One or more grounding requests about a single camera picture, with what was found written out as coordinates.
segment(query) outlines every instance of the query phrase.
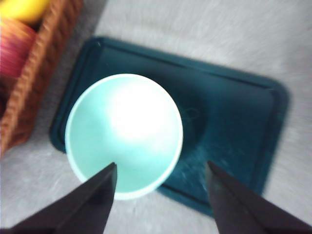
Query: light blue cup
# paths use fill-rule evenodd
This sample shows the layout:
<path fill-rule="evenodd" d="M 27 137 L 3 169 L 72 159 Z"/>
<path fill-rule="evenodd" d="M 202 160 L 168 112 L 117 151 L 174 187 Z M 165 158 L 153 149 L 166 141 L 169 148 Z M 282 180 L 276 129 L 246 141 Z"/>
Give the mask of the light blue cup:
<path fill-rule="evenodd" d="M 170 95 L 134 74 L 90 86 L 74 104 L 65 130 L 68 160 L 82 182 L 117 164 L 115 199 L 160 186 L 174 169 L 182 142 L 181 117 Z"/>

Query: teal tray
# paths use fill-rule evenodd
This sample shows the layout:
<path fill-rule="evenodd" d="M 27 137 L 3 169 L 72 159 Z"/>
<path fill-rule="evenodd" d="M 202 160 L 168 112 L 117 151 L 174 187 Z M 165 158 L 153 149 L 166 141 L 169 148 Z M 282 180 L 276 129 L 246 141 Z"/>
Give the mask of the teal tray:
<path fill-rule="evenodd" d="M 261 194 L 286 114 L 285 88 L 268 78 L 113 39 L 92 38 L 82 48 L 51 127 L 57 149 L 65 152 L 66 121 L 77 98 L 118 73 L 154 80 L 181 113 L 183 149 L 161 193 L 211 215 L 204 176 L 211 160 Z"/>

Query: brown basket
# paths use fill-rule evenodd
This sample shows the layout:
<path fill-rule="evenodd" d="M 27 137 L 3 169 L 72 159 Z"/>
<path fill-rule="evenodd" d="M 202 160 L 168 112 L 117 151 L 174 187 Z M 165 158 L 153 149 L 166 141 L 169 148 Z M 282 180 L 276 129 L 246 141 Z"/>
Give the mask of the brown basket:
<path fill-rule="evenodd" d="M 24 143 L 50 78 L 82 9 L 83 0 L 51 0 L 1 120 L 0 157 Z"/>

